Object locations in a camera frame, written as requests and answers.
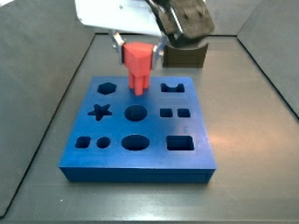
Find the rectangular hole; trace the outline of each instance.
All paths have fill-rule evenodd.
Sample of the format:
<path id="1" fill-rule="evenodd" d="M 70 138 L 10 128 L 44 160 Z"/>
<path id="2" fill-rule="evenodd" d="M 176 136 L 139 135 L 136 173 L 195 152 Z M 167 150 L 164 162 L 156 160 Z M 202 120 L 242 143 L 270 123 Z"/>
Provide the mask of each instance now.
<path id="1" fill-rule="evenodd" d="M 191 136 L 168 136 L 166 142 L 168 151 L 194 151 Z"/>
<path id="2" fill-rule="evenodd" d="M 179 108 L 178 116 L 179 117 L 191 117 L 191 111 L 187 108 Z"/>
<path id="3" fill-rule="evenodd" d="M 91 140 L 91 137 L 90 136 L 80 136 L 78 138 L 75 147 L 78 149 L 87 149 L 90 147 L 90 140 Z"/>
<path id="4" fill-rule="evenodd" d="M 174 117 L 174 111 L 170 108 L 160 108 L 160 117 Z"/>

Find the blue shape sorter block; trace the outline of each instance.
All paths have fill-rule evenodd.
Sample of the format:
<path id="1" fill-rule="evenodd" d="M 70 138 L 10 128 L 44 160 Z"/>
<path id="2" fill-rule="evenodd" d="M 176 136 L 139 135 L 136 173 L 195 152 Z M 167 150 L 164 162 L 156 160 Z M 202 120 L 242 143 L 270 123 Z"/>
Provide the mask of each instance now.
<path id="1" fill-rule="evenodd" d="M 216 164 L 192 79 L 94 77 L 60 159 L 70 181 L 207 183 Z"/>

